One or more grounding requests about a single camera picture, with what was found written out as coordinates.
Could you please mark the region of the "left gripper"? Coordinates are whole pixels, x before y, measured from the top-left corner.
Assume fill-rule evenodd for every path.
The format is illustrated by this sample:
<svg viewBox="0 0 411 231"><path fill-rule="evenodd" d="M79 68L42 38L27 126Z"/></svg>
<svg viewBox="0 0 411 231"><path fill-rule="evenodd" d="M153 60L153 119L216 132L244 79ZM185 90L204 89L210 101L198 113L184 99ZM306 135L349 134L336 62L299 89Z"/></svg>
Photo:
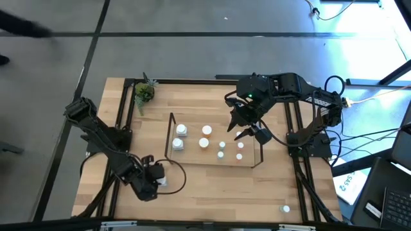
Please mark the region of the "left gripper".
<svg viewBox="0 0 411 231"><path fill-rule="evenodd" d="M148 169L145 175L142 171L134 171L131 176L130 185L136 196L141 201L152 201L157 199L158 183L156 180L165 177L164 167L155 162L153 155L141 158L141 165Z"/></svg>

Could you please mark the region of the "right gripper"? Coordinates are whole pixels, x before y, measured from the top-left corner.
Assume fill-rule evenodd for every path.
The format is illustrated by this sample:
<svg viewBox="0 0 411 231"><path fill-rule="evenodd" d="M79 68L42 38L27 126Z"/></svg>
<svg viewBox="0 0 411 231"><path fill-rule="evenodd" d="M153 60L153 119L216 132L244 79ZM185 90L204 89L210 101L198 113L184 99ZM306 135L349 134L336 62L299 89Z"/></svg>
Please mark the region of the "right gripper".
<svg viewBox="0 0 411 231"><path fill-rule="evenodd" d="M264 145L271 140L272 135L266 128L260 128L256 124L270 110L270 96L248 95L250 101L226 98L228 107L233 107L230 111L231 121L227 131L231 131L235 126L250 126L244 129L234 140L237 141L245 136L255 137Z"/></svg>

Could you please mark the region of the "clear acrylic tray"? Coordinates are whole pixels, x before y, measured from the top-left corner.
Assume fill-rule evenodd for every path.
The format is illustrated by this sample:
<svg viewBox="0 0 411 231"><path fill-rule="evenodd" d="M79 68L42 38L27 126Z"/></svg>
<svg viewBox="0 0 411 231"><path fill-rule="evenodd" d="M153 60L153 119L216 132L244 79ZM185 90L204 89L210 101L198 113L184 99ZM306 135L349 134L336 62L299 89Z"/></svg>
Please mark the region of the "clear acrylic tray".
<svg viewBox="0 0 411 231"><path fill-rule="evenodd" d="M184 124L188 129L188 135L186 137L179 137L176 134L176 127L178 124ZM212 134L209 139L209 147L203 150L198 145L199 139L203 138L202 127L209 125L212 128ZM234 127L231 131L227 131L229 120L223 118L221 122L195 122L188 117L182 115L175 116L174 113L170 113L168 121L168 131L166 138L166 148L164 156L167 159L174 160L181 164L198 164L198 165L213 165L213 166L238 166L238 167L250 167L255 168L264 161L263 148L254 137L245 136L237 141L234 138L237 136L236 132L241 132L243 128ZM180 151L174 151L172 149L172 141L174 138L180 138L184 142L184 149ZM223 159L218 159L217 153L221 151L219 149L219 143L225 142L225 149ZM244 148L239 150L237 143L244 143ZM241 160L236 159L236 155L241 153L243 158Z"/></svg>

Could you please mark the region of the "potted succulent plant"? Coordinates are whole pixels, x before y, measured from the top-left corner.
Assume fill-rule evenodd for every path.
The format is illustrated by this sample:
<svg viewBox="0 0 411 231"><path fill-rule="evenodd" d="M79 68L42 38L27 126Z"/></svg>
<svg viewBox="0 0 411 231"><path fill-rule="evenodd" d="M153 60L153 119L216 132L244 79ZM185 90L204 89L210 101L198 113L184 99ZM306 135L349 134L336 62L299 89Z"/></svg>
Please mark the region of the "potted succulent plant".
<svg viewBox="0 0 411 231"><path fill-rule="evenodd" d="M143 72L143 81L136 84L135 104L141 116L144 116L144 105L154 98L158 84L157 80L150 79L145 72Z"/></svg>

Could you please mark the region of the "white printed cardboard box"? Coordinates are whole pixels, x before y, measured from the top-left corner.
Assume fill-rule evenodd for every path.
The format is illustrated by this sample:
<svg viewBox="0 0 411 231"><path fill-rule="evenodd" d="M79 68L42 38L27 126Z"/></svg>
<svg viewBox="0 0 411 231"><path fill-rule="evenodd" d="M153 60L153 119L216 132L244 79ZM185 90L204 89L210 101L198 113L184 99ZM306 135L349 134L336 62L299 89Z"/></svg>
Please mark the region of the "white printed cardboard box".
<svg viewBox="0 0 411 231"><path fill-rule="evenodd" d="M366 180L367 176L361 171L333 177L337 196L349 205L354 205Z"/></svg>

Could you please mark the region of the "black diagonal desk bar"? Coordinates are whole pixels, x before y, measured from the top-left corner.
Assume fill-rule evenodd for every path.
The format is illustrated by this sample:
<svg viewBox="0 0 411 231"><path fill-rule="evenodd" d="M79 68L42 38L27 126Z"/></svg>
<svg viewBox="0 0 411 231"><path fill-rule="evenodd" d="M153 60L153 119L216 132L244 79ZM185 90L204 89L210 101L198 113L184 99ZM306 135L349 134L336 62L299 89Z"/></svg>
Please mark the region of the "black diagonal desk bar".
<svg viewBox="0 0 411 231"><path fill-rule="evenodd" d="M386 149L366 157L362 157L356 160L346 162L331 168L333 177L346 175L355 171L363 170L373 165L373 162L377 158L382 158L383 160L390 160L393 148Z"/></svg>

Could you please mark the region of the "black side desk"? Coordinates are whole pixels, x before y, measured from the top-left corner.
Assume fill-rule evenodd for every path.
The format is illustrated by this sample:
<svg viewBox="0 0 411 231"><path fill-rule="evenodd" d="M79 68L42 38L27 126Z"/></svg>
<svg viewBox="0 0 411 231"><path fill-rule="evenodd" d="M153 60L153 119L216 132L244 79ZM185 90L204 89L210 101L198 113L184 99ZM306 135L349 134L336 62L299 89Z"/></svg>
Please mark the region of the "black side desk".
<svg viewBox="0 0 411 231"><path fill-rule="evenodd" d="M365 211L370 202L379 211L383 208L385 188L411 193L411 175L391 164L387 160L377 158L371 167L366 183L354 207L351 222L361 227L380 227L380 219Z"/></svg>

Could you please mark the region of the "black chair base leg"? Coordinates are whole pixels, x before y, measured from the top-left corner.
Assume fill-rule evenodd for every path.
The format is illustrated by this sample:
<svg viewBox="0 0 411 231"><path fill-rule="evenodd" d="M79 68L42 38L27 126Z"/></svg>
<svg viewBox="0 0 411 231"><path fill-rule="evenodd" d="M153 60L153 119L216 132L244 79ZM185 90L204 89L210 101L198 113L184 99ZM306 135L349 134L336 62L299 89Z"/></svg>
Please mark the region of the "black chair base leg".
<svg viewBox="0 0 411 231"><path fill-rule="evenodd" d="M8 151L16 154L22 153L24 150L7 142L0 141L0 151Z"/></svg>

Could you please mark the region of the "black device white label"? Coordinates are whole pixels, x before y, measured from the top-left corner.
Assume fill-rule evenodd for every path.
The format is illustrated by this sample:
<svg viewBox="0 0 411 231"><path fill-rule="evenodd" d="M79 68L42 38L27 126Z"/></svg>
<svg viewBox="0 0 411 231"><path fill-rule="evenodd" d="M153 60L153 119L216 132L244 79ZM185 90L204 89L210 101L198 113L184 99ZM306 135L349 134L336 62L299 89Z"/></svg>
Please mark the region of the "black device white label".
<svg viewBox="0 0 411 231"><path fill-rule="evenodd" d="M368 201L363 208L363 211L370 216L372 219L380 220L381 219L381 210L372 202Z"/></svg>

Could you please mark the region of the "black monitor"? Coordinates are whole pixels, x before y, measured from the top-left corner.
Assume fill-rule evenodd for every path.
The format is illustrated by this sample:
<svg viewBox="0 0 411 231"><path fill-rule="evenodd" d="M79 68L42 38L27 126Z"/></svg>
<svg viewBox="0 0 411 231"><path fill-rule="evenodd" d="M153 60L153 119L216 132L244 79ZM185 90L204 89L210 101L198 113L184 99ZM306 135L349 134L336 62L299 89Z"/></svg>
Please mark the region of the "black monitor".
<svg viewBox="0 0 411 231"><path fill-rule="evenodd" d="M391 159L411 171L411 101L392 146Z"/></svg>

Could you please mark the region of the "black laptop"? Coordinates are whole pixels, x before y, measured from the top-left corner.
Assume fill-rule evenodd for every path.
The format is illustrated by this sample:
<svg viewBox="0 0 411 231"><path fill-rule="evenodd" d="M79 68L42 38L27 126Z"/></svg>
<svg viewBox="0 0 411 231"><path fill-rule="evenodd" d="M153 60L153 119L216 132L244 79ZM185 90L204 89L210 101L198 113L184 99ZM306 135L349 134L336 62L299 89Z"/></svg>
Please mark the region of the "black laptop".
<svg viewBox="0 0 411 231"><path fill-rule="evenodd" d="M411 187L385 188L380 228L411 231Z"/></svg>

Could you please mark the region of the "person's leg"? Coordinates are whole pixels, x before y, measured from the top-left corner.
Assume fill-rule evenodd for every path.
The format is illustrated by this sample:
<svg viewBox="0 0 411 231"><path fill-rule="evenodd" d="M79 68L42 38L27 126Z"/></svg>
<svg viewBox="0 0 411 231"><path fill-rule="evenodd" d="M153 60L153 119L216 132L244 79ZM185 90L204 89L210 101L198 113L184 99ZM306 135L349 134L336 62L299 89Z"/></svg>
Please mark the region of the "person's leg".
<svg viewBox="0 0 411 231"><path fill-rule="evenodd" d="M0 10L0 29L14 35L32 38L50 38L52 31L34 21L29 21Z"/></svg>

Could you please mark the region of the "silver aluminium bracket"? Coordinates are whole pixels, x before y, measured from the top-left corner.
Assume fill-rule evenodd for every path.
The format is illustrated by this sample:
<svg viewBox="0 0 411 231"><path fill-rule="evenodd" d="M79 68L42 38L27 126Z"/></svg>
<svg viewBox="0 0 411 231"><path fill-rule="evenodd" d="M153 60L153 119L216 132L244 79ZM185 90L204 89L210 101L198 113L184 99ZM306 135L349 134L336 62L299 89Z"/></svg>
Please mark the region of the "silver aluminium bracket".
<svg viewBox="0 0 411 231"><path fill-rule="evenodd" d="M293 225L293 224L279 224L278 231L316 231L313 226Z"/></svg>
<svg viewBox="0 0 411 231"><path fill-rule="evenodd" d="M104 221L100 228L105 230L112 230L113 228L134 227L137 226L137 221Z"/></svg>

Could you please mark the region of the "black desk base frame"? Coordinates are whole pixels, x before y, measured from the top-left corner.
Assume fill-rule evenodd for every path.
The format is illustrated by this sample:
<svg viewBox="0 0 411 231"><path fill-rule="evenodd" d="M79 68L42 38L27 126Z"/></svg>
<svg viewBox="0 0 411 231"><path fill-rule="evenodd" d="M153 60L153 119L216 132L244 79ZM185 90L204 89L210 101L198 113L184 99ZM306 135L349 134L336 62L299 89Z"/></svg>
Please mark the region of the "black desk base frame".
<svg viewBox="0 0 411 231"><path fill-rule="evenodd" d="M346 80L346 85L348 86L364 86L364 87L391 87L391 88L401 88L411 85L411 80L399 81L398 79L403 75L411 71L411 60L405 62L403 65L398 67L392 73L380 80L367 80L367 79L355 79L348 78Z"/></svg>

